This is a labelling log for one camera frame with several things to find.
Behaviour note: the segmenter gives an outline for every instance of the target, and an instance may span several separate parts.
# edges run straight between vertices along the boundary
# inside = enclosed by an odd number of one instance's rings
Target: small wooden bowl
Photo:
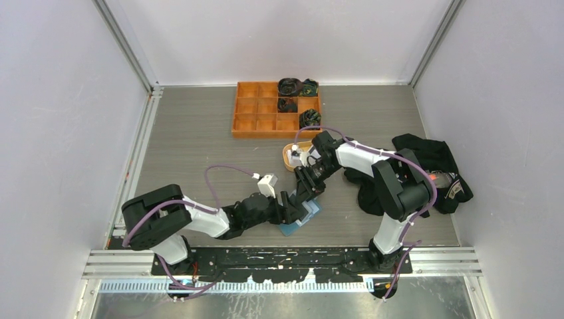
[[[286,169],[288,169],[289,171],[294,171],[294,169],[296,168],[295,166],[290,165],[290,162],[288,161],[288,157],[286,156],[286,151],[291,150],[292,145],[294,145],[294,143],[286,145],[284,147],[284,149],[282,150],[282,158],[284,159],[284,166],[286,166]],[[311,141],[298,142],[298,148],[301,148],[302,150],[305,150],[305,151],[309,150],[309,148],[312,145],[313,144],[311,143]]]

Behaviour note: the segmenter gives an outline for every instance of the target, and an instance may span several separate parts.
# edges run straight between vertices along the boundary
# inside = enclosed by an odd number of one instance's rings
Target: black mounting plate
[[[392,273],[391,268],[375,270],[364,247],[192,247],[192,252],[202,281],[213,281],[222,274],[225,282],[247,282],[250,275],[255,282],[301,282],[310,268],[318,283],[362,282],[361,274]],[[400,273],[412,272],[407,256]],[[172,269],[176,276],[192,273],[191,266]],[[166,275],[158,263],[153,263],[151,274]]]

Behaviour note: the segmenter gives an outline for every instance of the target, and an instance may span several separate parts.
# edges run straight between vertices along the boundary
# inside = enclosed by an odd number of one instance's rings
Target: white connector
[[[257,183],[259,191],[261,194],[267,197],[276,198],[276,192],[274,190],[274,185],[278,181],[278,177],[274,174],[266,174]]]

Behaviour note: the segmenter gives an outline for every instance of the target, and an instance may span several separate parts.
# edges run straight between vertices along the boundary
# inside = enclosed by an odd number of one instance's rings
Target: wire
[[[166,261],[164,260],[164,258],[162,258],[160,255],[157,255],[157,258],[160,261],[160,264],[162,265],[162,268],[164,269],[164,272],[166,273],[166,275],[168,276],[168,278],[170,278],[170,280],[179,288],[185,289],[185,290],[199,290],[198,292],[191,294],[188,299],[193,299],[201,294],[203,294],[206,290],[210,289],[211,287],[215,286],[215,284],[217,284],[217,280],[219,280],[219,277],[217,279],[214,280],[214,282],[212,282],[211,284],[207,284],[201,287],[190,287],[190,286],[186,286],[185,284],[182,284],[180,281],[176,280],[176,278],[174,278],[174,276],[172,276],[172,273],[170,272],[170,270],[168,269],[168,267],[166,266]]]
[[[309,158],[313,158],[313,164],[309,162]],[[311,166],[311,165],[315,165],[315,162],[317,161],[317,158],[314,158],[313,155],[308,155],[307,156],[307,163]]]
[[[388,296],[390,295],[390,292],[392,292],[392,289],[394,288],[394,285],[396,284],[396,282],[398,281],[398,279],[400,278],[400,270],[402,268],[402,265],[405,261],[405,258],[407,257],[407,254],[413,249],[415,248],[415,246],[419,245],[422,241],[418,240],[415,243],[411,244],[411,246],[409,248],[407,248],[406,251],[404,251],[404,254],[402,255],[402,258],[400,259],[398,268],[396,269],[396,272],[394,273],[394,278],[392,279],[392,282],[390,284],[390,288],[388,288],[388,290],[386,291],[386,294],[384,294],[384,297],[382,297],[382,300],[384,302],[386,302],[386,298],[388,298]]]
[[[221,203],[219,202],[219,197],[217,196],[217,193],[215,192],[215,189],[212,186],[212,183],[210,183],[210,179],[208,178],[208,171],[212,168],[215,167],[225,167],[225,168],[231,168],[231,169],[235,169],[237,171],[240,171],[242,173],[245,173],[251,177],[253,177],[253,172],[252,171],[247,171],[246,169],[237,167],[237,166],[233,166],[233,165],[229,165],[229,164],[215,164],[215,165],[210,165],[208,166],[208,168],[206,168],[206,170],[204,171],[204,179],[206,181],[206,185],[208,185],[208,188],[211,191],[211,196],[213,196],[213,200],[215,201],[215,208],[217,209],[217,211],[219,211],[221,209]]]
[[[423,175],[427,181],[429,182],[429,184],[431,185],[431,190],[432,190],[432,195],[431,195],[431,200],[429,200],[429,202],[427,203],[427,205],[425,205],[423,208],[421,208],[421,210],[419,210],[418,212],[415,212],[414,214],[412,214],[412,216],[409,218],[408,222],[406,223],[406,225],[404,226],[402,232],[400,233],[400,238],[399,241],[402,243],[402,245],[405,245],[407,243],[404,243],[404,238],[405,235],[407,234],[407,231],[409,230],[409,227],[411,227],[411,225],[413,224],[414,220],[421,216],[421,214],[425,213],[426,211],[429,210],[429,208],[431,208],[434,204],[435,201],[437,200],[437,187],[435,186],[435,183],[433,182],[433,180],[431,179],[431,177],[429,177],[429,175],[427,174],[426,171],[424,171],[419,165],[415,164],[414,162],[410,161],[409,159],[406,158],[402,158],[401,156],[397,156],[396,154],[392,154],[392,153],[388,153],[388,152],[382,152],[380,150],[376,150],[374,148],[370,148],[368,146],[364,146],[362,144],[355,144],[352,141],[350,141],[341,131],[334,129],[334,128],[330,128],[327,126],[322,126],[322,125],[314,125],[314,126],[305,126],[304,128],[301,128],[298,130],[298,132],[296,132],[296,136],[294,137],[294,144],[297,144],[297,140],[299,137],[299,134],[303,131],[303,130],[307,130],[309,128],[322,128],[325,130],[329,130],[329,131],[333,131],[339,135],[341,135],[341,137],[343,138],[343,141],[345,141],[347,144],[354,146],[355,148],[358,148],[360,150],[364,150],[368,153],[372,153],[372,154],[376,154],[376,155],[380,155],[380,156],[386,156],[389,158],[393,158],[396,159],[398,161],[401,161],[403,163],[406,163],[407,165],[413,167],[415,170],[417,170],[421,175]],[[417,245],[419,245],[421,243],[421,240],[411,244],[411,246],[404,252],[404,254],[402,255],[401,261],[400,261],[400,265],[403,263],[403,261],[405,260],[407,254]],[[392,285],[390,286],[390,288],[388,288],[388,290],[386,291],[386,294],[384,295],[383,300],[386,301],[386,298],[388,297],[388,295],[390,294],[390,292],[392,292],[392,287],[394,286],[393,284],[398,280],[398,276],[399,276],[399,272],[400,272],[401,267],[398,267],[398,270],[396,271],[396,274],[394,275],[394,278],[392,279]]]

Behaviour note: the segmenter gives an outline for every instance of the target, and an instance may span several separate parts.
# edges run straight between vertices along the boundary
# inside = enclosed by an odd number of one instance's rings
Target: black cloth
[[[465,203],[474,197],[470,186],[458,173],[458,166],[446,142],[425,140],[412,134],[396,136],[392,139],[396,150],[408,148],[415,153],[419,164],[426,171],[449,173],[452,182],[448,187],[437,189],[435,208],[443,214],[454,213],[459,203]]]

